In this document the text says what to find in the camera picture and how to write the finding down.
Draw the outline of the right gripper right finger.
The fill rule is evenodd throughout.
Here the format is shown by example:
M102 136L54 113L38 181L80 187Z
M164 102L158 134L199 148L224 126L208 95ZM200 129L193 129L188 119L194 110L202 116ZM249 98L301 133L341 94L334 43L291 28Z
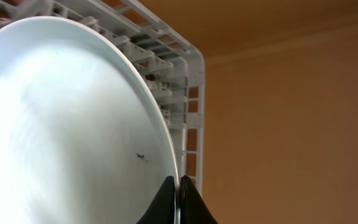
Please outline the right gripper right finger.
M218 224L187 175L180 179L180 223Z

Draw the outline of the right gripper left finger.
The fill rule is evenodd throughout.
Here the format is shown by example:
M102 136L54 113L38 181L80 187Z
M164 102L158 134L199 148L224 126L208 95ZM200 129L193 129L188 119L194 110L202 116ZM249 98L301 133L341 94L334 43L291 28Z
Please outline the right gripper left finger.
M173 224L175 219L175 181L167 176L137 224Z

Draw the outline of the light blue plate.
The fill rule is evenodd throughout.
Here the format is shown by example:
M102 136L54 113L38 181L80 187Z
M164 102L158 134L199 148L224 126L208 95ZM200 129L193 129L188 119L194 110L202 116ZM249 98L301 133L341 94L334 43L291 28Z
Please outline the light blue plate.
M60 17L0 29L0 223L136 223L167 177L168 128L116 46Z

